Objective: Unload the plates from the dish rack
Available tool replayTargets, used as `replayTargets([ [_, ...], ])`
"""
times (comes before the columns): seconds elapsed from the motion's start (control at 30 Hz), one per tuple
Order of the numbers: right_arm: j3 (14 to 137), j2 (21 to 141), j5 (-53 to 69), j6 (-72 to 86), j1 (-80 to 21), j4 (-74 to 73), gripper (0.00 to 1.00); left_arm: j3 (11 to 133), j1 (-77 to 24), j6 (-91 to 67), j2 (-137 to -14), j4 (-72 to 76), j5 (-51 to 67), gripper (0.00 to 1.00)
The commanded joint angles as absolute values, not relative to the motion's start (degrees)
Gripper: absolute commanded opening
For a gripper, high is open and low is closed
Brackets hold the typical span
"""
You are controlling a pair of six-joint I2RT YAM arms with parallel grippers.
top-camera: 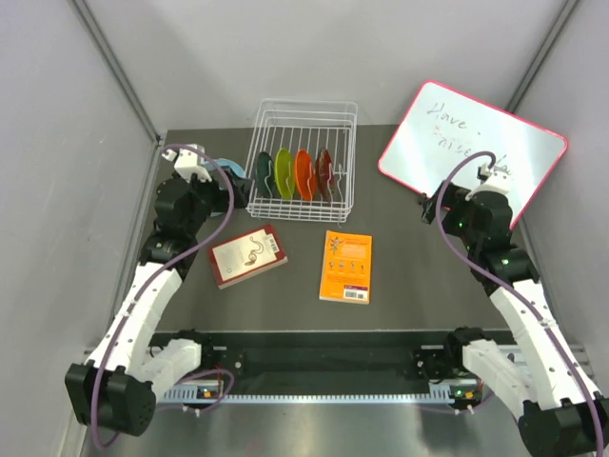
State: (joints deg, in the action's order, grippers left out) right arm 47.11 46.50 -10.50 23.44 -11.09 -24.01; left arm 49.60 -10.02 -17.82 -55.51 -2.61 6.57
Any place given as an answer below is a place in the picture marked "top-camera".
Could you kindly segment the red floral plate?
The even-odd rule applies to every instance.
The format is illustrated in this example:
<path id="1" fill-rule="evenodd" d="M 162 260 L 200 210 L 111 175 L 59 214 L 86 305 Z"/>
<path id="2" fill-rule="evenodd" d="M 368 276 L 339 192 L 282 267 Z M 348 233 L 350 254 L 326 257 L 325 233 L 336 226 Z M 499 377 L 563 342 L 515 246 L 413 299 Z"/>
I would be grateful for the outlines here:
<path id="1" fill-rule="evenodd" d="M 327 148 L 321 148 L 315 162 L 317 187 L 322 198 L 332 203 L 334 200 L 335 180 L 332 161 Z"/>

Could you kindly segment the orange plastic plate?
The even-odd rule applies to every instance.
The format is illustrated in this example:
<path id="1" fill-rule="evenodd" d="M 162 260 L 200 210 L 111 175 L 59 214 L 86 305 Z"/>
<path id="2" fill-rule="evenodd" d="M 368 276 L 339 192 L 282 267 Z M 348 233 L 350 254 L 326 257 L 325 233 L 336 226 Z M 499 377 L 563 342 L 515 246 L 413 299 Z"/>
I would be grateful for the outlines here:
<path id="1" fill-rule="evenodd" d="M 294 163 L 296 188 L 305 201 L 312 201 L 316 180 L 312 159 L 306 149 L 300 149 Z"/>

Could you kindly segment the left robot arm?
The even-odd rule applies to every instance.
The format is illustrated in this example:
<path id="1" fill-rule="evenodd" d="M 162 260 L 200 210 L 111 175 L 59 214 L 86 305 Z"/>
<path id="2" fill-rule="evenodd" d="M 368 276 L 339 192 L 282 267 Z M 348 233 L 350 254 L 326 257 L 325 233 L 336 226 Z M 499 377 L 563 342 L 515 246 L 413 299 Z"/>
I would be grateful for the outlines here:
<path id="1" fill-rule="evenodd" d="M 201 246 L 196 235 L 203 223 L 213 214 L 245 208 L 250 189 L 250 180 L 231 170 L 208 181 L 173 174 L 156 189 L 152 232 L 128 295 L 98 347 L 65 377 L 74 415 L 99 448 L 107 447 L 102 429 L 142 435 L 167 391 L 189 373 L 202 378 L 215 369 L 214 352 L 187 333 L 156 356 L 149 355 L 148 345 Z"/>

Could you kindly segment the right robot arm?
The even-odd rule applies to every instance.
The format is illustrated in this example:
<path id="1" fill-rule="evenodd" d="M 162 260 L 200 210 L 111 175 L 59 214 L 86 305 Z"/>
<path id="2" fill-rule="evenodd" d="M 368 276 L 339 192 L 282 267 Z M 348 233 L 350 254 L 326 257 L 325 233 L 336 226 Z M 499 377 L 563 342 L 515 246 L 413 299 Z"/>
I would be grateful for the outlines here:
<path id="1" fill-rule="evenodd" d="M 510 361 L 479 328 L 457 328 L 443 344 L 453 375 L 482 380 L 508 408 L 532 456 L 602 455 L 608 399 L 577 361 L 546 302 L 540 275 L 512 242 L 512 209 L 496 191 L 453 184 L 423 195 L 422 220 L 466 249 L 462 260 L 500 312 L 526 367 Z"/>

